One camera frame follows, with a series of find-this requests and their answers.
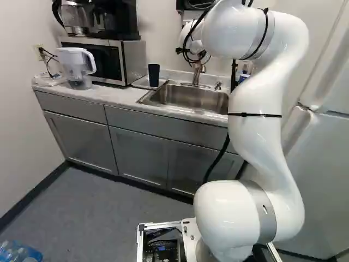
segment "baseboard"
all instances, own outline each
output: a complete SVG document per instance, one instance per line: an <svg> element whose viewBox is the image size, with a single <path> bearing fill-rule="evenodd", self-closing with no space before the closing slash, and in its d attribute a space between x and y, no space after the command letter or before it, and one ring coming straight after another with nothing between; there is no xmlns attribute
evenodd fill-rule
<svg viewBox="0 0 349 262"><path fill-rule="evenodd" d="M54 169L45 177L36 187L29 191L20 201L17 202L4 216L0 218L0 232L2 232L39 194L47 189L59 176L70 167L67 161L64 161L59 167Z"/></svg>
<svg viewBox="0 0 349 262"><path fill-rule="evenodd" d="M172 198L174 200L177 200L177 201L189 204L189 205L192 205L193 201L194 201L193 198L190 198L188 196L173 193L173 192L170 192L170 191L167 191L165 189L158 188L158 187L153 187L153 186L150 186L148 184L144 184L141 182L137 182L135 180L131 180L129 178L125 178L123 176L111 175L111 174L105 173L103 171L95 170L95 169L89 168L87 166L83 166L83 165L79 165L79 164L75 164L75 163L70 163L70 165L76 169L79 169L81 171L102 177L104 179L108 179L108 180L111 180L114 182L120 182L123 184L128 184L129 186L137 187L139 189L143 189L146 191L150 191L152 193L159 194L159 195L162 195L164 197Z"/></svg>

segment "black cup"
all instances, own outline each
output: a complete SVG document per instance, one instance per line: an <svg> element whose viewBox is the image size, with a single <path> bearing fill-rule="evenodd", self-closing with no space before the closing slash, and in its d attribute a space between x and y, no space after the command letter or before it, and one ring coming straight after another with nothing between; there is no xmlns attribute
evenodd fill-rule
<svg viewBox="0 0 349 262"><path fill-rule="evenodd" d="M160 65L159 64L149 64L149 84L152 87L159 86L159 75L160 75Z"/></svg>

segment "refrigerator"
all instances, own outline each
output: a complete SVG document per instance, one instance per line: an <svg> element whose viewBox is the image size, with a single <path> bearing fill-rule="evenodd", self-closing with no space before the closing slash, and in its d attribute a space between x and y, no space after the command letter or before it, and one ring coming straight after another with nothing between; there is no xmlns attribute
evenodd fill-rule
<svg viewBox="0 0 349 262"><path fill-rule="evenodd" d="M349 249L349 6L344 6L281 141L303 197L305 223L285 251L328 259ZM248 166L243 176L256 172Z"/></svg>

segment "electrical outlet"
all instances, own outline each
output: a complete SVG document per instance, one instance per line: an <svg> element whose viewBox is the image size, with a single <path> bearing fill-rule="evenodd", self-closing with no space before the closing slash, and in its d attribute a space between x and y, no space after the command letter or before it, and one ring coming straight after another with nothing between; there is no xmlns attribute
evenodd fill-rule
<svg viewBox="0 0 349 262"><path fill-rule="evenodd" d="M39 50L39 48L41 48L41 47L44 48L44 45L43 44L33 45L34 52L35 52L37 59L39 61L43 61L46 57L46 54Z"/></svg>

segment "microwave door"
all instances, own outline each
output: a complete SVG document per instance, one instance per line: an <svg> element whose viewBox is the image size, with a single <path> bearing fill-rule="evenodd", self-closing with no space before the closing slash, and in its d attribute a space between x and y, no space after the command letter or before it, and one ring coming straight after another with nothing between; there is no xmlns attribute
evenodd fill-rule
<svg viewBox="0 0 349 262"><path fill-rule="evenodd" d="M68 42L62 42L62 47L81 47L93 54L97 67L91 75L93 80L124 85L123 59L120 59L119 48Z"/></svg>

